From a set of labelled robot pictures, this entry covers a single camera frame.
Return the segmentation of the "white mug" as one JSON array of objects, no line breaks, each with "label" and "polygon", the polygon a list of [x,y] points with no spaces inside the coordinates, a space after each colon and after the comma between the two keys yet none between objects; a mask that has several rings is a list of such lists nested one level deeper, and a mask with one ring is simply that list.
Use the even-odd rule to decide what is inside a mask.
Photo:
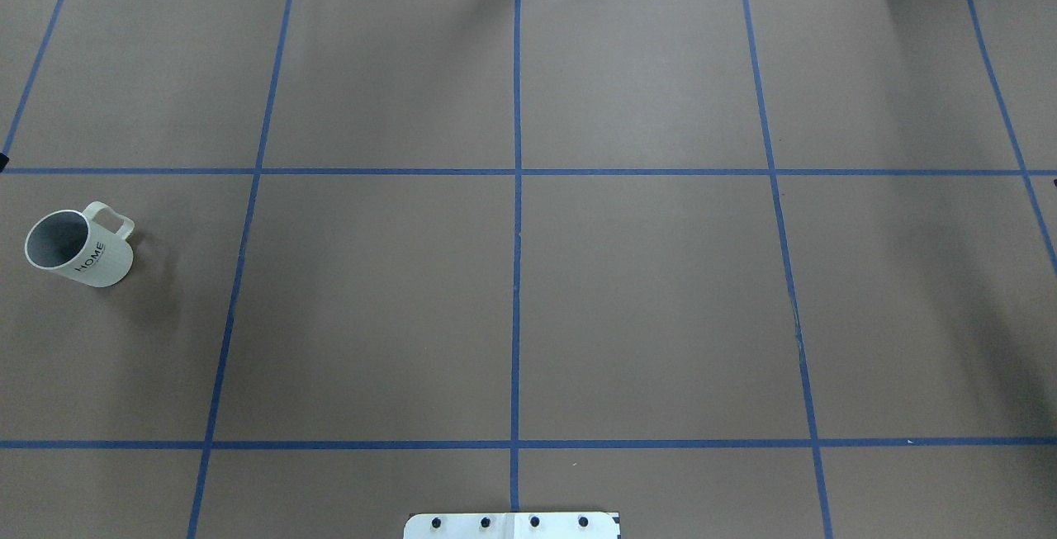
[{"label": "white mug", "polygon": [[114,286],[135,261],[133,233],[134,220],[94,201],[84,210],[57,210],[38,220],[24,239],[24,257],[34,268],[84,286]]}]

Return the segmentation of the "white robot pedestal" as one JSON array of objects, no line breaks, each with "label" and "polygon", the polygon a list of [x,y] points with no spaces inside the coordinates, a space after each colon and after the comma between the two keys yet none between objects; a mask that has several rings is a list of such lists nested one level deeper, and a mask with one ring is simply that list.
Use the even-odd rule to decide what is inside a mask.
[{"label": "white robot pedestal", "polygon": [[404,538],[620,538],[618,513],[420,513]]}]

